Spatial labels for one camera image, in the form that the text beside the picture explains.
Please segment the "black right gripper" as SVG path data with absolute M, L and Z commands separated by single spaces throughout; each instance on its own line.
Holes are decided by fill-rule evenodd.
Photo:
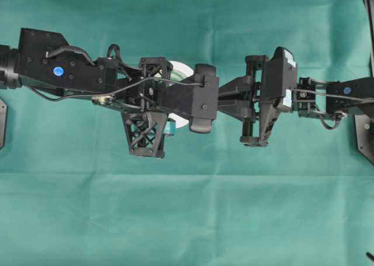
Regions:
M 244 94 L 245 100 L 219 100 L 217 110 L 243 121 L 240 142 L 247 147 L 266 147 L 275 122 L 276 99 L 262 99 L 262 83 L 268 56 L 246 56 L 246 76 L 237 77 L 219 88 L 219 98 Z

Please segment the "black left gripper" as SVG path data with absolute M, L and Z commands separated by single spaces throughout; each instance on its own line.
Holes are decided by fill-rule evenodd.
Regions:
M 164 57 L 143 57 L 132 67 L 119 60 L 119 72 L 125 82 L 120 88 L 137 84 L 115 95 L 123 107 L 122 121 L 134 156 L 163 158 L 164 136 L 174 136 L 176 121 L 168 118 L 157 105 L 160 93 L 169 86 L 170 62 Z

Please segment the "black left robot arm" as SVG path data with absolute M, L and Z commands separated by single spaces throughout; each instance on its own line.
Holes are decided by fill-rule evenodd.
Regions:
M 68 44 L 63 35 L 23 28 L 19 45 L 1 46 L 1 88 L 28 87 L 49 101 L 82 99 L 120 112 L 135 156 L 162 158 L 167 114 L 157 106 L 169 86 L 172 64 L 164 57 L 143 57 L 136 66 L 123 62 L 111 44 L 104 57 Z

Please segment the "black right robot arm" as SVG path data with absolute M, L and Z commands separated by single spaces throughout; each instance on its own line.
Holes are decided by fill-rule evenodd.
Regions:
M 243 123 L 240 142 L 266 147 L 281 113 L 318 119 L 329 130 L 350 115 L 373 117 L 373 79 L 324 82 L 299 78 L 285 55 L 246 56 L 246 75 L 219 89 L 218 110 Z

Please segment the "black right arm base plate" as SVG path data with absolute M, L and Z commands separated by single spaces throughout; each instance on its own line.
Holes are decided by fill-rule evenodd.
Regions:
M 355 115 L 354 122 L 357 149 L 373 164 L 373 118 Z

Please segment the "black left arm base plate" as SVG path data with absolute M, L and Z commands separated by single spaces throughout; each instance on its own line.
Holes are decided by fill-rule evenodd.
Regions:
M 5 146 L 8 106 L 0 99 L 0 149 Z

